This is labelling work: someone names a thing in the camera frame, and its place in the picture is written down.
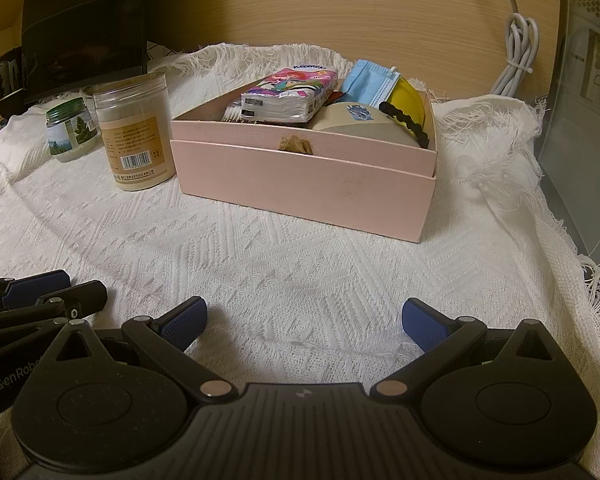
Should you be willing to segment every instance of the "face mask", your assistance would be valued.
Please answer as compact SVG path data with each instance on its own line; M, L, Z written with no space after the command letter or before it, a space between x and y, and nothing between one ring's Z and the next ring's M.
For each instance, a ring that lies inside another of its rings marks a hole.
M339 102L353 102L378 108L386 101L400 79L395 66L385 68L371 61L359 59L342 84L344 95Z

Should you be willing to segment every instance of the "blue gripper pad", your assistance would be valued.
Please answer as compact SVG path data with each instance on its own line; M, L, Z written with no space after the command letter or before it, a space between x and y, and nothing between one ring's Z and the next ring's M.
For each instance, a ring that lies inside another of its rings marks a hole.
M185 351L206 328L206 303L198 296L172 308L151 323L151 328L163 339Z
M44 274L14 280L0 296L2 307L8 310L32 306L39 296L50 294L71 286L71 279L64 270L52 270Z
M418 298L402 306L402 329L423 351L428 352L456 330L456 322Z

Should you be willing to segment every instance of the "plastic jar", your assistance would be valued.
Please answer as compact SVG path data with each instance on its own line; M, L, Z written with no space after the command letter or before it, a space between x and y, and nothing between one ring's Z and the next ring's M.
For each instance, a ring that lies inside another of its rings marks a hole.
M74 160L91 151L98 129L81 97L51 108L46 113L46 140L49 152L60 162Z
M171 109L162 73L99 86L93 91L96 116L116 185L146 189L171 178Z

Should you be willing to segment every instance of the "pink box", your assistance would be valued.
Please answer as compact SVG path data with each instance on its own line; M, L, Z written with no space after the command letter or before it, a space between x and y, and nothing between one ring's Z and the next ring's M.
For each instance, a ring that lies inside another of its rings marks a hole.
M436 187L436 131L426 93L428 150L330 132L223 123L246 89L171 121L171 149L183 193L400 240L420 240ZM281 152L282 137L311 143L313 155Z

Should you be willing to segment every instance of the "brown label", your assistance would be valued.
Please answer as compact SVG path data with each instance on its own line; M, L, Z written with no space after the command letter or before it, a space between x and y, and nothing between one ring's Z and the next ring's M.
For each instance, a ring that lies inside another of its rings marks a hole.
M167 171L155 116L101 122L100 130L111 172L118 182L142 182Z

